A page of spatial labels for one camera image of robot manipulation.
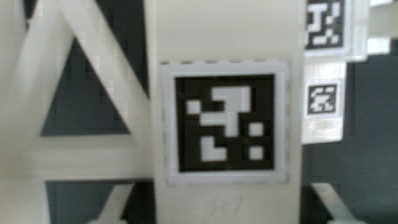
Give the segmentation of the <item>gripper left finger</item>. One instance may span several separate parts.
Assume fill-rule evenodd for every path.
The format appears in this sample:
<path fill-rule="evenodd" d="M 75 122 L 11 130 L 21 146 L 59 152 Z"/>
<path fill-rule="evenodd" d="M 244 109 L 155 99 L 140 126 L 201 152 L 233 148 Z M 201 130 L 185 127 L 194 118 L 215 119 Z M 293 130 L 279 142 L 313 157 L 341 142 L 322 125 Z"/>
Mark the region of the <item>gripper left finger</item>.
<path fill-rule="evenodd" d="M 100 215 L 87 224 L 156 224 L 155 186 L 149 181 L 114 186 Z"/>

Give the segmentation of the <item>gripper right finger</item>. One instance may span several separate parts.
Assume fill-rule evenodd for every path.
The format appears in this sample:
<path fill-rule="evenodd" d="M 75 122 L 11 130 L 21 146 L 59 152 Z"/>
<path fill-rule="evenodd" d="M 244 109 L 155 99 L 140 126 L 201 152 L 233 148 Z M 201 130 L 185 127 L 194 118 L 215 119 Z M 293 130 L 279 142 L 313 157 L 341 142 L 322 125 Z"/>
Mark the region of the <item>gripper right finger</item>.
<path fill-rule="evenodd" d="M 304 187 L 300 224 L 368 224 L 355 218 L 329 183 L 313 183 Z"/>

